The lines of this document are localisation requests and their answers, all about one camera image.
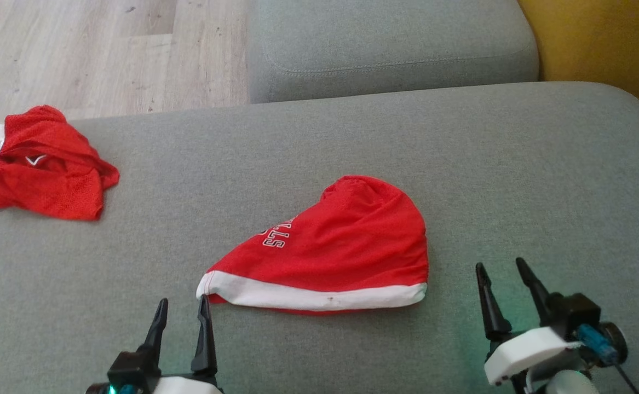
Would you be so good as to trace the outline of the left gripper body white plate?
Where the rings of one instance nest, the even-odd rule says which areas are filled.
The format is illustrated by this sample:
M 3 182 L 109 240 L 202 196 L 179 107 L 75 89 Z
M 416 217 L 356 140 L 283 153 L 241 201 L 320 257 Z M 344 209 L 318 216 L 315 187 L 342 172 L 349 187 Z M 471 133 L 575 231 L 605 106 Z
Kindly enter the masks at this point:
M 93 383 L 87 393 L 222 393 L 215 384 L 187 375 L 164 376 L 149 352 L 120 352 L 107 381 Z

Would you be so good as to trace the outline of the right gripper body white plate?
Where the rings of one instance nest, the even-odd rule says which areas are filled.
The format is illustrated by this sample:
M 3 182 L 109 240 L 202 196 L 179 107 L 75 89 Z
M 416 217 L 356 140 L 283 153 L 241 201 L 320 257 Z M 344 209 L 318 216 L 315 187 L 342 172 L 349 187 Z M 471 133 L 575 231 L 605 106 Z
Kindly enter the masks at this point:
M 549 325 L 490 341 L 483 365 L 488 384 L 510 383 L 516 393 L 598 393 L 591 371 L 620 372 L 628 358 L 623 332 L 602 321 L 600 307 L 584 294 L 554 293 L 546 304 Z

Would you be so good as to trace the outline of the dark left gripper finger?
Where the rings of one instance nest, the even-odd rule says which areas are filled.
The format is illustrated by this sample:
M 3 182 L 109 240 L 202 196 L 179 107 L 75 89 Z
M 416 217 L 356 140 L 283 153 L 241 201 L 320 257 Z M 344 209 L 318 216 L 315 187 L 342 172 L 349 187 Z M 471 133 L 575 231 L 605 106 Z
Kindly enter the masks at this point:
M 163 332 L 168 322 L 168 307 L 169 300 L 161 299 L 147 331 L 146 339 L 142 343 L 142 348 L 154 356 L 160 356 Z
M 203 295 L 198 309 L 200 323 L 197 345 L 190 369 L 197 378 L 216 378 L 217 356 L 209 297 Z

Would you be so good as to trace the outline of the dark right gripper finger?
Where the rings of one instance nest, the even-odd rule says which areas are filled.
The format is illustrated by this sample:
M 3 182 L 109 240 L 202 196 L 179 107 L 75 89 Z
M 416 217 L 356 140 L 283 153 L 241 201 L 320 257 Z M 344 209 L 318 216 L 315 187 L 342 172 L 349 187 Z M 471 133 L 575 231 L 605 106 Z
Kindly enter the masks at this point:
M 540 325 L 549 325 L 551 314 L 546 304 L 549 297 L 549 291 L 542 282 L 540 282 L 529 264 L 527 264 L 522 257 L 516 258 L 516 267 L 519 270 L 522 282 L 531 294 L 534 306 L 536 307 L 536 311 L 539 316 Z
M 505 341 L 509 338 L 512 327 L 509 320 L 504 318 L 492 292 L 492 281 L 483 263 L 475 265 L 475 275 L 485 337 L 490 341 Z

